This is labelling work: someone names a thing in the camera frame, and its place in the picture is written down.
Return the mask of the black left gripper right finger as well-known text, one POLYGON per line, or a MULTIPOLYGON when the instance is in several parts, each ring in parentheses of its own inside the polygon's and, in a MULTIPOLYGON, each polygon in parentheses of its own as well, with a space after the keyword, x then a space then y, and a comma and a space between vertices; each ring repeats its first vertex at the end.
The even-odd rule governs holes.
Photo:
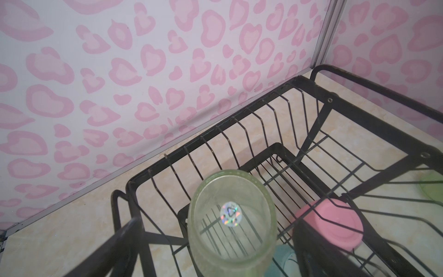
POLYGON ((303 277, 367 276, 303 219, 294 225, 293 244, 303 277))

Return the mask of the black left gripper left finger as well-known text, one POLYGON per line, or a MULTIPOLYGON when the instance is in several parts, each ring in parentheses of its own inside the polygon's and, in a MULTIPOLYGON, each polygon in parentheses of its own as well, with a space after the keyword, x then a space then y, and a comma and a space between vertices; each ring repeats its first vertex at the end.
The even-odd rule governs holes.
POLYGON ((131 219, 110 239, 66 274, 67 277, 130 277, 141 238, 142 220, 131 219))

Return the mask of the frosted teal textured cup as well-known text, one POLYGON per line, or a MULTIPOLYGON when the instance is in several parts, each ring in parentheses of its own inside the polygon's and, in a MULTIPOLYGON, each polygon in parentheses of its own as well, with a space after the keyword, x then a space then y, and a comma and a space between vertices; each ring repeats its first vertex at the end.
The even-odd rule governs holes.
POLYGON ((301 277, 294 249, 289 244, 276 246, 265 277, 301 277))

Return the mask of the pink plastic cup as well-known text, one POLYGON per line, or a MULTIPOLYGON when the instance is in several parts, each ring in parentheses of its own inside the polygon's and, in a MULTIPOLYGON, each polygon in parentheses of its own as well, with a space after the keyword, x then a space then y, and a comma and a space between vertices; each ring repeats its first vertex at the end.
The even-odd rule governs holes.
POLYGON ((363 223, 349 204, 338 199, 315 200, 295 213, 299 220, 308 223, 314 231, 331 245, 350 252, 363 241, 363 223))

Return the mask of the frosted pale green textured cup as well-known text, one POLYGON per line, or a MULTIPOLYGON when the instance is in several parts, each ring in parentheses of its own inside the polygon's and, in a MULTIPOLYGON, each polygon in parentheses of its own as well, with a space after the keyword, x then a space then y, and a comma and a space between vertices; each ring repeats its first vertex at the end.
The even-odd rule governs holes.
POLYGON ((262 277, 276 247, 275 205, 250 173, 222 170, 208 176, 192 197, 188 239, 205 277, 262 277))

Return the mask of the clear green plastic cup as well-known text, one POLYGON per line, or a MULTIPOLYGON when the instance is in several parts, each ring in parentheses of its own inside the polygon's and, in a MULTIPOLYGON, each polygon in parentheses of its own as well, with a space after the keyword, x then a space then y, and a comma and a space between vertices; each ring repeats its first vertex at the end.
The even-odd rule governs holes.
POLYGON ((435 171, 420 179, 419 187, 430 200, 443 202, 443 175, 435 171))

